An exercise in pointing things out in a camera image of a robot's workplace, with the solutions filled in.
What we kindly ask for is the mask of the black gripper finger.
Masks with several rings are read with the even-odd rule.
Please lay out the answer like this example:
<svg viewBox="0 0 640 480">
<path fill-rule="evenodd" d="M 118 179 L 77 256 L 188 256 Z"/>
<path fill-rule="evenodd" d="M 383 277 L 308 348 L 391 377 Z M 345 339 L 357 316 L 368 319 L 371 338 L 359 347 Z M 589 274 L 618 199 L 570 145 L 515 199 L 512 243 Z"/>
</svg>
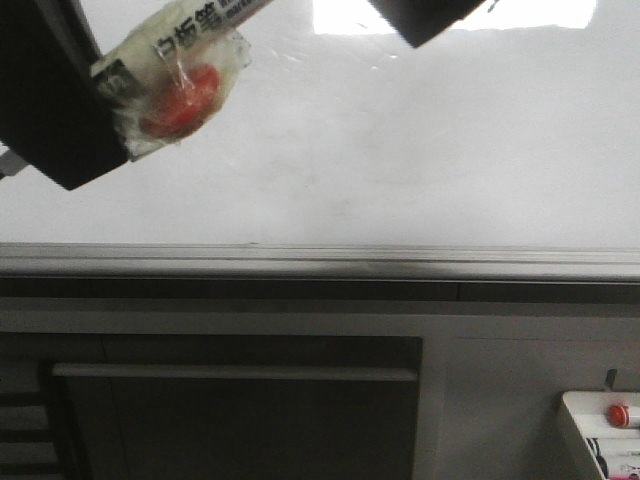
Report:
<svg viewBox="0 0 640 480">
<path fill-rule="evenodd" d="M 79 2 L 2 2 L 1 141 L 67 190 L 128 160 L 90 75 L 99 57 Z"/>
<path fill-rule="evenodd" d="M 413 48 L 464 20 L 482 0 L 370 0 L 372 7 Z"/>
</svg>

